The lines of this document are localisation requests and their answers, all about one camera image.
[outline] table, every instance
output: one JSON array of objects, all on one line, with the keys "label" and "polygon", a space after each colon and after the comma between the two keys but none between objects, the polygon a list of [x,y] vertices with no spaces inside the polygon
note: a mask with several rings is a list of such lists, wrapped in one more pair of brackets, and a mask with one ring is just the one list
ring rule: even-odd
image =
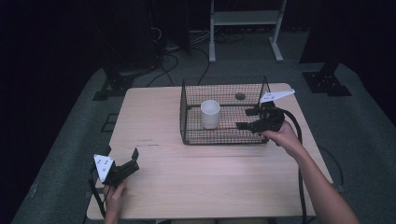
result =
[{"label": "table", "polygon": [[[286,91],[285,83],[270,84]],[[179,131],[181,87],[136,88],[125,95],[110,140],[118,165],[137,147],[140,170],[128,178],[121,218],[300,216],[298,166],[274,143],[186,146]],[[304,145],[332,182],[294,95],[276,101],[298,120]],[[309,216],[315,214],[305,191]],[[103,219],[92,197],[90,219]]]}]

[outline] wire cage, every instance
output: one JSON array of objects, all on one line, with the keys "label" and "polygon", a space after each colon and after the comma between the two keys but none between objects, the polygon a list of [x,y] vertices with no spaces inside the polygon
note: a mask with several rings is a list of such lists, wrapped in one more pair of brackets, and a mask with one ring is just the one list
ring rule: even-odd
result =
[{"label": "wire cage", "polygon": [[[184,78],[180,99],[180,133],[185,145],[240,145],[264,143],[262,136],[238,130],[236,122],[260,119],[247,116],[246,109],[260,105],[269,92],[266,77]],[[220,104],[219,126],[205,129],[201,123],[201,103],[214,100]]]}]

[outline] black curtain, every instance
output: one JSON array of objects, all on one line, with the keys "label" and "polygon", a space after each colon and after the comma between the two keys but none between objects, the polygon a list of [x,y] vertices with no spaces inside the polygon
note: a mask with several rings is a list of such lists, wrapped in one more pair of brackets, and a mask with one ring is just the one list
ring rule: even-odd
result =
[{"label": "black curtain", "polygon": [[322,0],[301,57],[301,63],[324,63],[335,53],[394,124],[395,11],[395,1]]}]

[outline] paper cup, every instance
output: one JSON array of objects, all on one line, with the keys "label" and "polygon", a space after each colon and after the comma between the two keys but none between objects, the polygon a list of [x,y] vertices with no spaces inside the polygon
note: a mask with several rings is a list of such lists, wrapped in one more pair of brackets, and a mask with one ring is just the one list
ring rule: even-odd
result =
[{"label": "paper cup", "polygon": [[220,104],[214,100],[201,103],[201,122],[205,129],[215,129],[219,126]]}]

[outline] dark background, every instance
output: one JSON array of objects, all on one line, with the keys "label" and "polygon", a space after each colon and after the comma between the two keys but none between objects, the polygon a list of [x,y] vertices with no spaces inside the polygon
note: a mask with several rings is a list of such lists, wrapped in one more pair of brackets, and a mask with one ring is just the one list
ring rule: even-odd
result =
[{"label": "dark background", "polygon": [[[188,29],[208,29],[202,0],[7,0],[0,4],[1,213],[14,217],[81,90],[99,68],[158,65],[150,26],[189,50]],[[271,9],[279,1],[218,0],[218,10]],[[302,63],[335,49],[395,123],[392,1],[289,0],[282,30],[311,28]]]}]

